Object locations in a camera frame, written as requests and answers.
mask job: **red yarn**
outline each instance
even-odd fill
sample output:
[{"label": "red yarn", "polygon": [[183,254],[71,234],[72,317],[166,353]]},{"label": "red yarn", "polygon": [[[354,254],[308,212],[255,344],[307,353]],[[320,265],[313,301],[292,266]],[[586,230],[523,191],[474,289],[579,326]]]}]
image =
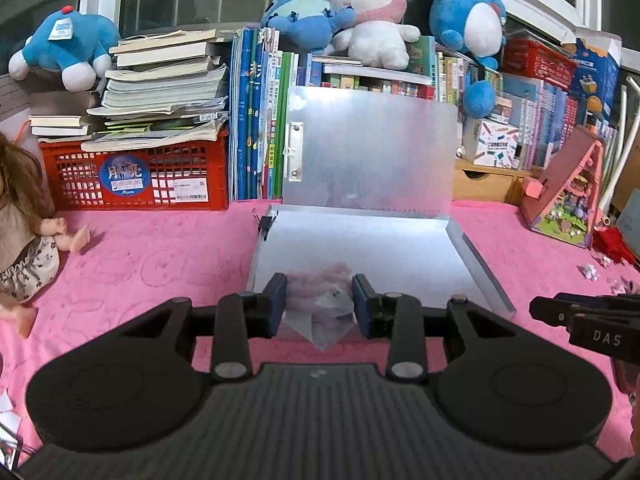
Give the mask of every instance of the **red yarn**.
[{"label": "red yarn", "polygon": [[622,233],[617,227],[594,231],[593,248],[606,254],[617,264],[622,260],[632,264],[636,260],[636,255],[626,246]]}]

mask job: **doll hair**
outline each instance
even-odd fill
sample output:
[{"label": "doll hair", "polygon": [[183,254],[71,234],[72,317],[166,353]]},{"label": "doll hair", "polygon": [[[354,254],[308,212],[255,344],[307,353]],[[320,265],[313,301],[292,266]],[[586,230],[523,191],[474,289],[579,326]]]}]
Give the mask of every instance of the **doll hair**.
[{"label": "doll hair", "polygon": [[0,132],[0,203],[15,205],[34,229],[48,216],[38,159]]}]

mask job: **pink dollhouse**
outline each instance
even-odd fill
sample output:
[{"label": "pink dollhouse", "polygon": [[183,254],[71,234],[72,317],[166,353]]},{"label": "pink dollhouse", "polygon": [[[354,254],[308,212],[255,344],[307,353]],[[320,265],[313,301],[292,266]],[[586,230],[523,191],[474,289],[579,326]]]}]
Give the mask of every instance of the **pink dollhouse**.
[{"label": "pink dollhouse", "polygon": [[596,223],[604,146],[576,126],[537,179],[523,182],[520,209],[530,229],[579,247],[588,247]]}]

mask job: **metal clip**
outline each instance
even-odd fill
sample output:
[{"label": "metal clip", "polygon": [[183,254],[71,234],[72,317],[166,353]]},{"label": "metal clip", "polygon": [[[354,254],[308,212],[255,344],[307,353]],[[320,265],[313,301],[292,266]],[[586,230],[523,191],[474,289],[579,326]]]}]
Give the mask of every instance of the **metal clip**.
[{"label": "metal clip", "polygon": [[285,128],[284,174],[290,182],[302,181],[303,123],[287,123]]}]

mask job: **white bunny plush toy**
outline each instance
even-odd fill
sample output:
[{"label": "white bunny plush toy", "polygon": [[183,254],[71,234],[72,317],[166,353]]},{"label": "white bunny plush toy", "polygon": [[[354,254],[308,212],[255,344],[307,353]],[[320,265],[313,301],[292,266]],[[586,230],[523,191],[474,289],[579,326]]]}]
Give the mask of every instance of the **white bunny plush toy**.
[{"label": "white bunny plush toy", "polygon": [[352,7],[356,25],[336,34],[325,54],[347,51],[364,66],[404,70],[409,55],[404,42],[420,38],[420,29],[399,25],[406,0],[329,0],[332,8]]}]

